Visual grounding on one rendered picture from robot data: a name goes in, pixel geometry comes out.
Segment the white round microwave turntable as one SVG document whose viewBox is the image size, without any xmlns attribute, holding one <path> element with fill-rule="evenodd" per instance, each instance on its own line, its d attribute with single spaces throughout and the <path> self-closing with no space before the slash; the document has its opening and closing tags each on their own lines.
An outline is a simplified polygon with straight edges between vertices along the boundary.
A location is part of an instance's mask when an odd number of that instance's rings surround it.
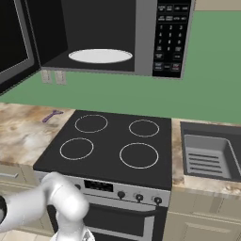
<svg viewBox="0 0 241 241">
<path fill-rule="evenodd" d="M 69 59 L 90 64 L 120 63 L 131 59 L 133 55 L 118 49 L 84 49 L 69 54 Z"/>
</svg>

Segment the black and grey microwave oven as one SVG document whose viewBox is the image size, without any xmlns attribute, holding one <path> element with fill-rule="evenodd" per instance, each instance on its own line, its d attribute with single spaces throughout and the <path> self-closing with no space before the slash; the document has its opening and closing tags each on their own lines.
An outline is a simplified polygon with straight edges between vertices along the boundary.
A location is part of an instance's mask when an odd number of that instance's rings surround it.
<svg viewBox="0 0 241 241">
<path fill-rule="evenodd" d="M 195 0 L 26 0 L 40 66 L 46 70 L 180 79 Z M 84 49 L 133 57 L 110 64 L 69 59 Z"/>
</svg>

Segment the black microwave door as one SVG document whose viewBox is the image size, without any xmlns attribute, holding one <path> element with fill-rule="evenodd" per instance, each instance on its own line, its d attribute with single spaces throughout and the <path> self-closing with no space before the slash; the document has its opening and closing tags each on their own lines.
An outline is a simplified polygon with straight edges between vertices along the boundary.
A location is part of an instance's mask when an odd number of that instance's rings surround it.
<svg viewBox="0 0 241 241">
<path fill-rule="evenodd" d="M 0 96 L 40 70 L 26 0 L 0 0 Z"/>
</svg>

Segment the black and silver stove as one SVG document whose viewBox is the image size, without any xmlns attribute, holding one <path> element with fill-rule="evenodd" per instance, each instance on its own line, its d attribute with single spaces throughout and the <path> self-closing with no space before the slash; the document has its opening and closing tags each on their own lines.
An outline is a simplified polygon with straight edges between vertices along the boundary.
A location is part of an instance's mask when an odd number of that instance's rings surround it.
<svg viewBox="0 0 241 241">
<path fill-rule="evenodd" d="M 33 166 L 38 179 L 52 171 L 81 192 L 106 199 L 169 207 L 171 120 L 76 110 Z"/>
</svg>

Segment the purple peeler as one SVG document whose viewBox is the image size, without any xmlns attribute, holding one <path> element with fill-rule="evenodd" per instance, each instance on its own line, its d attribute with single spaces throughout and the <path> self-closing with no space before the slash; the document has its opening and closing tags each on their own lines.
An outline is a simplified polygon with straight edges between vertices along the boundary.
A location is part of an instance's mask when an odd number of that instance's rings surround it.
<svg viewBox="0 0 241 241">
<path fill-rule="evenodd" d="M 60 110 L 53 110 L 51 114 L 49 114 L 47 117 L 45 117 L 42 122 L 45 123 L 47 122 L 49 119 L 51 119 L 54 115 L 61 115 L 63 114 L 64 112 L 63 111 L 60 111 Z"/>
</svg>

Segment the dark grey sink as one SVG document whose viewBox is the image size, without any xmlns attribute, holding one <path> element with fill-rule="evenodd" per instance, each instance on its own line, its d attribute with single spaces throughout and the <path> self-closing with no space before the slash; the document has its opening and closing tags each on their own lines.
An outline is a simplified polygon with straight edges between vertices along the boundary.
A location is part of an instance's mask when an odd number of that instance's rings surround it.
<svg viewBox="0 0 241 241">
<path fill-rule="evenodd" d="M 184 173 L 241 183 L 241 127 L 181 121 Z"/>
</svg>

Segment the black oven door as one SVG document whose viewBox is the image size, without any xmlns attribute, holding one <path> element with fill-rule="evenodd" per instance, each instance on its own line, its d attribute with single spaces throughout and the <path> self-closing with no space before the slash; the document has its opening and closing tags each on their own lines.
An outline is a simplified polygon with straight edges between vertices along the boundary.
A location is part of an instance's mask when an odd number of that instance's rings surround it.
<svg viewBox="0 0 241 241">
<path fill-rule="evenodd" d="M 105 211 L 89 205 L 84 223 L 96 241 L 162 241 L 167 207 L 152 205 L 158 213 L 151 217 Z"/>
</svg>

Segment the beige false drawer front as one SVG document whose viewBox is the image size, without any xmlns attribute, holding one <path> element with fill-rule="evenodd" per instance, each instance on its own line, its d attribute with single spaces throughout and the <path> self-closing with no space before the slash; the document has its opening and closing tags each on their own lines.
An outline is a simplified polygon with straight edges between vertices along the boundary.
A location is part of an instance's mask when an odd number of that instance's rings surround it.
<svg viewBox="0 0 241 241">
<path fill-rule="evenodd" d="M 172 191 L 169 210 L 181 214 L 217 214 L 222 198 L 185 191 Z"/>
</svg>

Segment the beige cupboard door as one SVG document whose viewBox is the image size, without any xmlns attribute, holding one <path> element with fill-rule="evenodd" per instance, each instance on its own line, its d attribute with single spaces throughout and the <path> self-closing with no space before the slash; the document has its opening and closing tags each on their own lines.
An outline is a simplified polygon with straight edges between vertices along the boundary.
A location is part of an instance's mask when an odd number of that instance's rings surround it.
<svg viewBox="0 0 241 241">
<path fill-rule="evenodd" d="M 168 212 L 163 241 L 241 241 L 241 224 Z"/>
</svg>

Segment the white wall socket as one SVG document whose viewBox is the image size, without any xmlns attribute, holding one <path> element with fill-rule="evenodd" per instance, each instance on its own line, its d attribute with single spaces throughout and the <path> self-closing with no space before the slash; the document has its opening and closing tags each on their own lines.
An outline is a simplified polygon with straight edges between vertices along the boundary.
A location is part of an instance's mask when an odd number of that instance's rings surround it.
<svg viewBox="0 0 241 241">
<path fill-rule="evenodd" d="M 59 85 L 66 85 L 66 73 L 63 71 L 55 71 L 56 82 Z"/>
<path fill-rule="evenodd" d="M 52 84 L 52 77 L 51 77 L 51 72 L 47 70 L 42 70 L 41 71 L 41 80 L 45 84 Z"/>
</svg>

